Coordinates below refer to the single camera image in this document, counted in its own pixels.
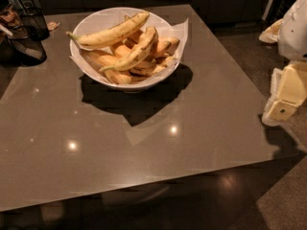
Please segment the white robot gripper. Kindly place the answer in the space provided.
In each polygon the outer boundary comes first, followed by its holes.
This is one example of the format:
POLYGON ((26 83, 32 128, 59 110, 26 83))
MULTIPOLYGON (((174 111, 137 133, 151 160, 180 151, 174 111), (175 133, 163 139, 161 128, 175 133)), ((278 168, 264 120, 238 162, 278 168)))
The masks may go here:
POLYGON ((291 60, 283 70, 272 72, 271 96, 262 123, 275 127, 287 122, 307 99, 307 0, 296 0, 283 20, 271 24, 259 40, 278 41, 279 54, 291 60))

